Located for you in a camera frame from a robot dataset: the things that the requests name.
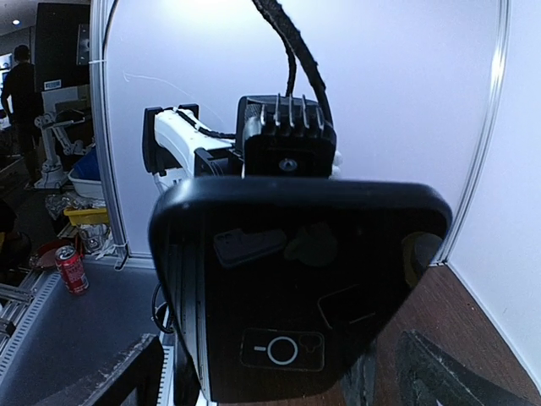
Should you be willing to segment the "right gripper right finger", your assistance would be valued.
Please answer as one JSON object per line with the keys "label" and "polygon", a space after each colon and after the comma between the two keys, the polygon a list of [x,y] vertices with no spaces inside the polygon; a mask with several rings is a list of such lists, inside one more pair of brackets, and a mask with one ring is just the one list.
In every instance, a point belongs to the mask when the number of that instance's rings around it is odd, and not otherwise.
{"label": "right gripper right finger", "polygon": [[396,346],[396,372],[403,405],[529,405],[479,376],[415,330]]}

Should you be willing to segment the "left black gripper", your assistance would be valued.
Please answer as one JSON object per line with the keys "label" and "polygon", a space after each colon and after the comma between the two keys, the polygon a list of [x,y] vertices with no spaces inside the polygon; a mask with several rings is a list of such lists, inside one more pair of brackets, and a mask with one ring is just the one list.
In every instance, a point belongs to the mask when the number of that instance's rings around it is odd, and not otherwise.
{"label": "left black gripper", "polygon": [[243,96],[236,134],[194,152],[194,175],[330,178],[336,132],[305,96]]}

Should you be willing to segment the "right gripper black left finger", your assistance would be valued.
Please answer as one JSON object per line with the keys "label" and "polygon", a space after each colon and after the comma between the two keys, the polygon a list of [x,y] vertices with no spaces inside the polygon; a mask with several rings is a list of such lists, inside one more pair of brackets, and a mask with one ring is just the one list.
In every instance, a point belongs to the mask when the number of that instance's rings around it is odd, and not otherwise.
{"label": "right gripper black left finger", "polygon": [[164,361],[159,337],[143,334],[97,371],[42,399],[40,405],[156,405]]}

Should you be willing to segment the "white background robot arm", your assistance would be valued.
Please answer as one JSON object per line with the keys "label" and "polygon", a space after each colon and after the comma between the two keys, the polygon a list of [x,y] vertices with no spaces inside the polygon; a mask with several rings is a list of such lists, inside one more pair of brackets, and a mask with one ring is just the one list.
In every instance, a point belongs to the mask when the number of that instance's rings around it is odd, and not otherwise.
{"label": "white background robot arm", "polygon": [[59,113],[45,112],[35,119],[35,126],[41,131],[46,160],[41,166],[41,179],[34,183],[35,189],[61,189],[68,182],[68,173],[64,170],[57,144],[62,147],[65,156],[84,156],[95,144],[86,145],[82,140],[71,141],[66,128],[89,123],[89,108],[67,109]]}

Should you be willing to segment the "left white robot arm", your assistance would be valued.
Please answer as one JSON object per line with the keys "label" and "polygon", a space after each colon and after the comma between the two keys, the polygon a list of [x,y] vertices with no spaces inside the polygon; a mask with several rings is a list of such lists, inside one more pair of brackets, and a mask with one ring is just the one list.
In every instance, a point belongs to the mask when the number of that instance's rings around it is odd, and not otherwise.
{"label": "left white robot arm", "polygon": [[145,109],[145,170],[164,192],[203,176],[338,178],[336,132],[318,102],[305,96],[244,96],[236,130],[213,130],[196,104]]}

